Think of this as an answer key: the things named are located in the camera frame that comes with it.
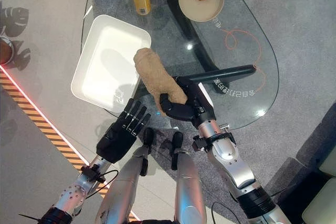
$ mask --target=glass table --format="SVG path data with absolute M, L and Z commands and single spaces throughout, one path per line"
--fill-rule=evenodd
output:
M 179 13 L 176 0 L 151 0 L 151 7 L 148 15 L 140 16 L 133 0 L 88 0 L 82 47 L 94 18 L 110 15 L 148 31 L 152 38 L 151 48 L 159 54 L 172 76 L 246 65 L 249 69 L 252 67 L 254 73 L 229 83 L 222 78 L 203 82 L 219 124 L 228 123 L 231 129 L 237 129 L 269 110 L 279 86 L 277 60 L 267 37 L 243 0 L 224 0 L 224 7 L 217 17 L 203 23 L 190 21 Z M 195 130 L 190 123 L 161 116 L 142 83 L 135 98 L 141 100 L 152 114 L 149 126 Z

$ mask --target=white tray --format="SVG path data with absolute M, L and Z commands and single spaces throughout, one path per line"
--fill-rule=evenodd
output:
M 133 57 L 151 47 L 147 31 L 108 15 L 94 19 L 71 91 L 84 101 L 121 113 L 139 84 Z

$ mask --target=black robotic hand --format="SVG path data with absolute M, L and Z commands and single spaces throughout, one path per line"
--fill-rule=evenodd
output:
M 133 99 L 128 101 L 117 121 L 109 127 L 97 144 L 97 154 L 111 163 L 119 161 L 128 152 L 138 133 L 151 117 L 150 114 L 145 115 L 145 106 L 139 110 L 141 103 L 137 101 L 132 107 L 133 102 Z
M 207 120 L 216 120 L 214 108 L 209 102 L 210 97 L 203 86 L 186 77 L 176 77 L 175 81 L 186 94 L 187 102 L 185 104 L 173 103 L 169 101 L 168 94 L 161 94 L 160 106 L 167 116 L 180 121 L 192 122 L 196 129 Z

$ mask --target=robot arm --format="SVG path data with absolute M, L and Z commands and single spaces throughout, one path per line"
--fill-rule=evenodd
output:
M 194 149 L 207 152 L 209 160 L 219 171 L 231 195 L 240 204 L 249 223 L 290 224 L 240 157 L 228 127 L 224 127 L 222 131 L 218 126 L 212 101 L 203 85 L 184 77 L 177 77 L 175 80 L 187 95 L 187 102 L 172 103 L 166 94 L 162 94 L 161 108 L 169 117 L 190 121 L 198 129 L 199 135 L 194 137 Z
M 82 173 L 73 184 L 66 188 L 59 200 L 38 220 L 39 224 L 69 224 L 77 216 L 88 195 L 95 192 L 99 183 L 105 181 L 104 173 L 111 163 L 119 161 L 137 139 L 137 134 L 150 118 L 145 114 L 146 107 L 137 113 L 140 102 L 133 105 L 130 99 L 115 123 L 105 132 L 97 144 L 97 156 L 88 166 L 81 168 Z

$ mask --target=orange striped tape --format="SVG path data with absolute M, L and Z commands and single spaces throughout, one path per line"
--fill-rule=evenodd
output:
M 67 142 L 54 130 L 54 128 L 41 116 L 35 107 L 26 99 L 20 92 L 18 87 L 10 80 L 10 78 L 0 69 L 0 84 L 6 92 L 13 98 L 17 105 L 26 113 L 26 115 L 35 123 L 35 125 L 42 131 L 45 136 L 52 142 L 52 144 L 62 153 L 62 155 L 70 162 L 77 170 L 81 171 L 81 167 L 85 162 L 79 155 L 68 145 Z M 104 184 L 99 184 L 97 190 L 101 189 Z M 99 191 L 99 194 L 104 197 L 108 188 Z M 135 221 L 137 218 L 130 213 L 130 221 Z

